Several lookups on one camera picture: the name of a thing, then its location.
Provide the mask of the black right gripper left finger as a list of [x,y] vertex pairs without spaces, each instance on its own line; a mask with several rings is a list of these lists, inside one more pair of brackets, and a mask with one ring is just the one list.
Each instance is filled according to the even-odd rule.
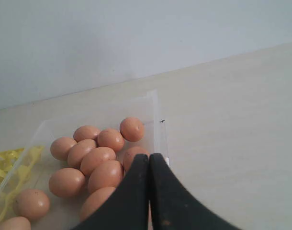
[[147,230],[148,165],[145,154],[137,154],[122,182],[110,197],[75,230]]

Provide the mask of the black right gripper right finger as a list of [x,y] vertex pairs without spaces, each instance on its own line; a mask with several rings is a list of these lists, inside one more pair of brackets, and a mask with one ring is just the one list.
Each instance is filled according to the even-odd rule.
[[149,158],[149,200],[154,230],[237,230],[199,202],[160,153]]

